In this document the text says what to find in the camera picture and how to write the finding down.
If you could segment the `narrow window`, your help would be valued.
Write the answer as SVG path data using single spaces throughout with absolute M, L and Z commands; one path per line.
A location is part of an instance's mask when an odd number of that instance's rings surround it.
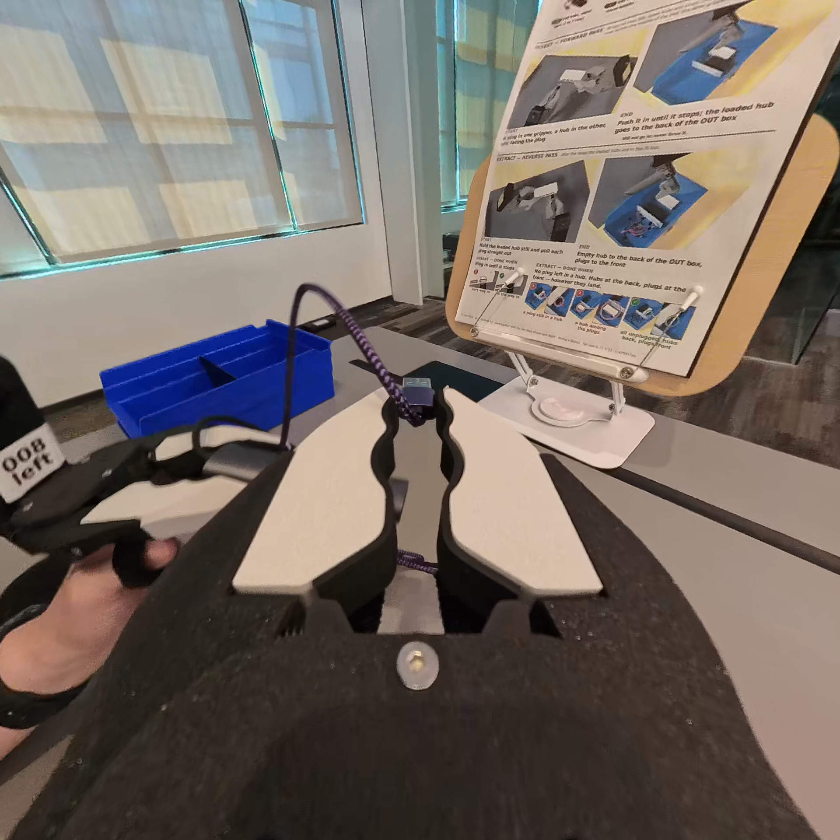
M 491 152 L 540 1 L 436 1 L 442 210 L 466 205 Z

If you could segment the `large window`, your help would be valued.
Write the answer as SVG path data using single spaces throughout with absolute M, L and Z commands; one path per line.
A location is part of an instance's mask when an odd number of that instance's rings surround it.
M 364 221 L 337 2 L 2 1 L 2 279 Z

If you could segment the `blue plastic bin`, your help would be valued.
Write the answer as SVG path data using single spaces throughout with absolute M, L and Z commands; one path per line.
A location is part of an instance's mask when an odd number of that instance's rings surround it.
M 232 417 L 268 431 L 282 424 L 288 327 L 267 320 L 101 371 L 106 403 L 129 438 Z M 212 387 L 203 355 L 237 380 Z

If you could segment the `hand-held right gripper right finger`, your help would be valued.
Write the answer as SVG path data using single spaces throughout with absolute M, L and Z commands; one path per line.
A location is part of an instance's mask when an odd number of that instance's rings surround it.
M 447 480 L 437 580 L 477 614 L 517 600 L 601 595 L 597 573 L 555 486 L 552 458 L 453 388 L 437 394 Z

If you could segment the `grey USB hub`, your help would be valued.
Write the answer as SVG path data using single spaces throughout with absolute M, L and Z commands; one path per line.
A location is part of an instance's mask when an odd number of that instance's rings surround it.
M 383 417 L 384 407 L 357 402 L 314 429 L 292 452 L 267 444 L 227 444 L 213 450 L 203 476 L 247 485 L 270 467 L 286 467 L 269 499 L 274 517 L 305 529 L 327 522 L 327 529 L 381 531 L 388 516 L 402 516 L 408 488 L 406 479 L 392 477 L 398 422 Z

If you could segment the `person's left hand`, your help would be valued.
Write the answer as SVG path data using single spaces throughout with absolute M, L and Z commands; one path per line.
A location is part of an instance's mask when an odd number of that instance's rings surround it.
M 47 608 L 5 637 L 7 688 L 51 696 L 78 687 L 104 664 L 149 591 L 121 582 L 114 549 L 107 545 L 72 564 Z

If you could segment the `white stand with wooden board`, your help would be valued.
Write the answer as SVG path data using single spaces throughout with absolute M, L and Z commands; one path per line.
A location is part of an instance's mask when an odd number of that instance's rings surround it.
M 516 371 L 510 383 L 484 397 L 481 405 L 536 443 L 589 466 L 611 469 L 622 466 L 655 425 L 652 415 L 627 406 L 627 388 L 653 396 L 678 397 L 705 392 L 726 379 L 745 354 L 833 179 L 838 163 L 837 133 L 813 112 L 837 62 L 838 57 L 814 100 L 813 111 L 745 260 L 687 377 L 584 353 L 541 349 L 534 343 L 510 342 L 501 336 L 475 339 L 470 330 L 455 323 L 455 310 L 476 243 L 496 137 L 489 158 L 476 172 L 470 188 L 446 300 L 450 328 L 463 339 L 503 351 Z

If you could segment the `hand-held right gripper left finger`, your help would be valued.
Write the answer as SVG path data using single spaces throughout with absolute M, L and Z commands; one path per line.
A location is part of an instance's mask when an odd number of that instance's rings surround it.
M 384 592 L 396 571 L 399 427 L 381 388 L 297 446 L 234 575 L 236 595 L 317 597 L 352 614 Z

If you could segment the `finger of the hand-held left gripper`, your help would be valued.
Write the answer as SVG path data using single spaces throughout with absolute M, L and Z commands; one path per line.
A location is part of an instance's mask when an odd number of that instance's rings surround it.
M 245 487 L 225 476 L 169 485 L 137 482 L 100 501 L 80 524 L 136 520 L 143 530 L 198 530 Z
M 154 460 L 168 461 L 201 450 L 216 450 L 233 443 L 278 446 L 280 436 L 249 427 L 191 427 L 185 432 L 167 435 L 154 449 Z

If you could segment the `grey desk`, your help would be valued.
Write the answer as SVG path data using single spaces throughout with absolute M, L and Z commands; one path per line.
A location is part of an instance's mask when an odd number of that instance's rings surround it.
M 369 333 L 397 373 L 438 361 L 499 383 L 513 369 L 382 328 Z M 296 418 L 304 437 L 374 390 L 374 377 L 351 364 L 350 338 L 331 344 L 335 397 Z M 427 430 L 404 430 L 397 472 L 412 483 L 398 531 L 400 544 L 434 554 L 431 529 L 444 490 L 433 476 Z M 838 556 L 838 471 L 667 418 L 653 442 L 625 463 L 635 476 L 713 503 Z M 787 549 L 630 486 L 565 456 L 562 463 L 645 543 L 704 623 L 772 765 L 821 838 L 839 838 L 838 573 Z M 384 601 L 382 631 L 444 630 L 430 575 L 397 572 Z M 62 758 L 77 714 L 73 707 L 2 762 L 2 838 L 43 789 Z

